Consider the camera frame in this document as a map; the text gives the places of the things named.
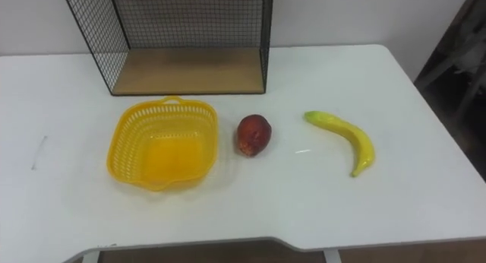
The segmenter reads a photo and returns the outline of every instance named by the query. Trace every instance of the apple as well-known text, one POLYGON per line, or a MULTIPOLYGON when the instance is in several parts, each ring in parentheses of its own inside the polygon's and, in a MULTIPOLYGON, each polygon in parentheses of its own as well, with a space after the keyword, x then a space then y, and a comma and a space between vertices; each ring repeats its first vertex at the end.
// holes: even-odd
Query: apple
POLYGON ((254 157, 265 149, 271 135, 272 127, 263 116, 246 116, 238 125, 238 148, 246 156, 254 157))

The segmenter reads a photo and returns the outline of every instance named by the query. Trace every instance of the banana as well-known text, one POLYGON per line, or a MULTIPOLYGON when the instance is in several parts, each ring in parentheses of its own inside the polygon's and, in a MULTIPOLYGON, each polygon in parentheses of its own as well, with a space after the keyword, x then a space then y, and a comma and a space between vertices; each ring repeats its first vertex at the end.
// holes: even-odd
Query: banana
POLYGON ((311 124, 341 135, 351 142, 356 152, 355 168, 351 172, 352 177, 359 176, 365 168, 368 168, 374 162, 373 144, 366 133, 357 126, 326 112, 310 111, 306 112, 304 117, 311 124))

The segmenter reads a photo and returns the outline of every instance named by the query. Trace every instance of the white wall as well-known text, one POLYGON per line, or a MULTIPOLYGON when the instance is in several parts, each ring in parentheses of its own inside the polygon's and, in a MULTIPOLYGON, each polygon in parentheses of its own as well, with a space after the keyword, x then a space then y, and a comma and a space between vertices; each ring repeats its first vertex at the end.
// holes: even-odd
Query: white wall
MULTIPOLYGON (((272 44, 382 43, 410 78, 465 0, 274 0, 272 44)), ((0 55, 86 52, 65 0, 0 0, 0 55)))

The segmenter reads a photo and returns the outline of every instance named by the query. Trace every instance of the basket rim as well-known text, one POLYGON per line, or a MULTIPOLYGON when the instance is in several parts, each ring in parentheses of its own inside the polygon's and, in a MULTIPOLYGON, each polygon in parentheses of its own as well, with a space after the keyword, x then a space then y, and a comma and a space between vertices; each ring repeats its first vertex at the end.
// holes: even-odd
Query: basket rim
POLYGON ((108 168, 109 174, 114 179, 116 179, 117 181, 132 184, 132 185, 137 185, 137 186, 140 186, 141 188, 148 189, 150 191, 156 192, 156 191, 162 191, 163 189, 168 188, 170 185, 178 183, 178 182, 190 182, 190 181, 202 179, 203 177, 205 177, 208 174, 208 172, 214 166, 214 163, 216 162, 217 154, 218 154, 218 115, 217 115, 216 110, 210 104, 205 103, 204 101, 201 101, 201 100, 183 100, 180 97, 170 96, 170 97, 164 97, 161 100, 149 100, 149 101, 144 101, 144 102, 141 102, 141 103, 134 104, 133 106, 130 106, 128 109, 126 109, 123 112, 123 114, 120 116, 120 119, 118 120, 118 123, 116 125, 115 131, 114 131, 113 136, 112 136, 112 140, 110 141, 108 156, 106 158, 106 167, 108 168), (169 101, 169 100, 176 100, 177 103, 167 103, 167 101, 169 101), (143 180, 120 179, 115 174, 115 169, 112 167, 112 161, 111 161, 113 159, 113 154, 114 154, 114 151, 115 151, 115 140, 116 140, 116 137, 118 137, 120 135, 120 131, 122 130, 122 126, 125 124, 128 115, 130 115, 134 111, 134 109, 140 109, 142 106, 149 107, 149 106, 161 106, 161 105, 170 105, 170 104, 173 104, 173 105, 192 105, 194 103, 197 103, 197 105, 201 105, 201 106, 207 108, 207 110, 213 115, 215 126, 216 126, 216 129, 215 129, 216 134, 214 135, 214 139, 215 139, 214 144, 216 146, 213 147, 213 157, 208 162, 209 165, 208 165, 207 169, 203 170, 203 172, 201 172, 200 174, 197 174, 197 175, 190 177, 188 179, 173 179, 173 180, 169 180, 167 182, 164 182, 163 184, 158 184, 158 185, 150 184, 150 183, 145 182, 143 180))

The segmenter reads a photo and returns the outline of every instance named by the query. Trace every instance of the yellow plastic basket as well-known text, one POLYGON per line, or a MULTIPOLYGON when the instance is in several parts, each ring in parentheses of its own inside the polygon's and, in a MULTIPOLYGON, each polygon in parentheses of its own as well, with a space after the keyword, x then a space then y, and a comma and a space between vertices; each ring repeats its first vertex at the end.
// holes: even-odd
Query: yellow plastic basket
POLYGON ((214 164, 217 137, 217 114, 206 103, 179 97, 139 103, 116 126, 108 171, 152 191, 193 185, 214 164))

